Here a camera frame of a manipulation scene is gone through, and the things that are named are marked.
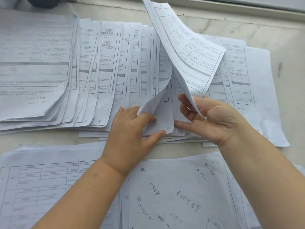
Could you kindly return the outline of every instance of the gray stripe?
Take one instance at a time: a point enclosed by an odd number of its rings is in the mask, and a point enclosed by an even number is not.
[[[112,69],[99,69],[99,71],[112,71]]]
[[[223,85],[223,82],[219,82],[219,83],[211,83],[211,85]]]
[[[69,65],[68,62],[0,62],[0,65]]]
[[[159,81],[164,81],[164,80],[168,80],[169,78],[162,78],[162,79],[159,79]]]
[[[235,81],[232,81],[233,84],[239,84],[239,85],[246,85],[246,86],[250,86],[250,84],[248,83],[242,83],[242,82],[235,82]]]

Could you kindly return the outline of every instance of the stack of paper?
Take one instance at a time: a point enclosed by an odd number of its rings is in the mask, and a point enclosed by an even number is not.
[[[105,142],[24,146],[0,156],[1,229],[33,226],[101,156]],[[305,170],[296,166],[303,174]],[[141,162],[102,229],[260,228],[219,152]]]
[[[173,120],[183,93],[224,101],[276,146],[281,129],[267,50],[194,33],[167,3],[143,0],[154,27],[3,10],[0,134],[49,128],[106,140],[120,106],[157,117],[162,143],[203,141]]]

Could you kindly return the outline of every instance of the white marble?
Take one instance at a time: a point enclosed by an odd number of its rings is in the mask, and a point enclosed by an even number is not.
[[[150,24],[150,19],[138,2],[98,0],[100,5],[61,3],[53,10],[35,9],[21,3],[19,9],[35,12],[72,14],[80,18],[103,21],[141,22]],[[280,150],[294,164],[305,165],[305,24],[259,16],[242,16],[234,13],[217,13],[174,7],[181,20],[198,33],[243,39],[248,46],[268,49],[275,89],[278,97],[284,133],[291,144]],[[38,131],[0,136],[0,153],[20,144],[78,144],[97,139],[78,138],[76,131]],[[158,145],[149,158],[176,158],[205,152],[216,148],[203,148],[201,143]]]

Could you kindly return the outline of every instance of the skin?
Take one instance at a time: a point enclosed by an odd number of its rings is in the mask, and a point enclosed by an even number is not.
[[[304,228],[305,177],[291,162],[228,104],[194,97],[207,117],[202,118],[183,94],[178,98],[182,114],[191,123],[175,121],[175,126],[219,147],[261,226]],[[165,135],[165,131],[158,131],[142,140],[143,127],[156,118],[148,113],[137,117],[138,109],[119,109],[102,156],[33,229],[100,228],[127,175]]]

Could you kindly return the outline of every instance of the person's right hand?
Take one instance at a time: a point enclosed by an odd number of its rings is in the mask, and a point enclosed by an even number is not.
[[[207,97],[193,97],[201,115],[207,117],[205,119],[197,114],[184,94],[180,94],[178,99],[182,102],[181,113],[192,122],[174,120],[174,125],[196,133],[217,146],[225,144],[243,130],[254,130],[238,111],[224,102]]]

